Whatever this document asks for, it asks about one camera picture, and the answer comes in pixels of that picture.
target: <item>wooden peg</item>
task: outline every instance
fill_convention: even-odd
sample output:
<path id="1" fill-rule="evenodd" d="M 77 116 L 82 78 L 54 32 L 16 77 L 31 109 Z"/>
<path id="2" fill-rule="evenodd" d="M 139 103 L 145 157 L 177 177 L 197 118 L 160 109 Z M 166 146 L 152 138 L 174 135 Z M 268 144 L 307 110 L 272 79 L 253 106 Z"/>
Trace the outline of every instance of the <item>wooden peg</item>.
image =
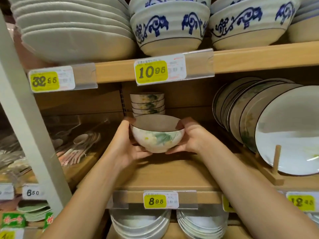
<path id="1" fill-rule="evenodd" d="M 276 145 L 274 163 L 273 163 L 273 167 L 272 167 L 272 174 L 278 173 L 280 152 L 281 152 L 281 145 Z"/>

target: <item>forearm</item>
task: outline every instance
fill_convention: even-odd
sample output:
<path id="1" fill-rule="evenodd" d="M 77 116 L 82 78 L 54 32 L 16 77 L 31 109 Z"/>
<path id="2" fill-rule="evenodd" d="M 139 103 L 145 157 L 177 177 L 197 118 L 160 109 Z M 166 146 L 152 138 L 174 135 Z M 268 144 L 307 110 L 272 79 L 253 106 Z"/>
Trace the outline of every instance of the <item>forearm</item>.
<path id="1" fill-rule="evenodd" d="M 104 214 L 120 172 L 106 151 L 42 239 L 91 239 Z"/>
<path id="2" fill-rule="evenodd" d="M 205 132 L 200 144 L 204 163 L 254 238 L 318 238 L 319 229 L 304 213 L 253 175 L 216 137 Z"/>

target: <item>stack of plates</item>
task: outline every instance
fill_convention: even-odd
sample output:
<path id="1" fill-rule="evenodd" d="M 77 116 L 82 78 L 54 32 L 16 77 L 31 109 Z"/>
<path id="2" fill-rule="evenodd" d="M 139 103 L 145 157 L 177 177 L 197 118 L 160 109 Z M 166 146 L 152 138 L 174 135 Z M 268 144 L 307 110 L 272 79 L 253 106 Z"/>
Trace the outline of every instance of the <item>stack of plates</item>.
<path id="1" fill-rule="evenodd" d="M 205 205 L 198 210 L 177 210 L 177 221 L 189 239 L 220 239 L 227 229 L 228 213 L 221 205 Z"/>
<path id="2" fill-rule="evenodd" d="M 319 213 L 307 213 L 307 215 L 319 227 Z"/>
<path id="3" fill-rule="evenodd" d="M 302 0 L 288 35 L 293 43 L 319 40 L 319 0 Z"/>
<path id="4" fill-rule="evenodd" d="M 221 87 L 213 115 L 237 141 L 273 166 L 281 145 L 278 170 L 293 175 L 318 173 L 319 86 L 287 79 L 245 77 Z"/>
<path id="5" fill-rule="evenodd" d="M 111 209 L 115 231 L 123 239 L 160 239 L 166 233 L 171 210 L 147 210 L 143 205 L 130 205 L 127 210 Z"/>
<path id="6" fill-rule="evenodd" d="M 129 59 L 136 43 L 125 0 L 9 0 L 23 45 L 56 63 Z"/>
<path id="7" fill-rule="evenodd" d="M 203 40 L 211 0 L 131 0 L 131 26 L 150 56 L 197 50 Z"/>
<path id="8" fill-rule="evenodd" d="M 165 115 L 164 93 L 142 92 L 130 94 L 130 97 L 134 117 L 145 114 Z"/>
<path id="9" fill-rule="evenodd" d="M 22 200 L 18 204 L 17 211 L 24 213 L 26 221 L 42 221 L 46 213 L 51 212 L 51 208 L 46 202 L 36 203 Z"/>
<path id="10" fill-rule="evenodd" d="M 209 29 L 216 49 L 267 46 L 287 30 L 301 0 L 217 0 Z"/>

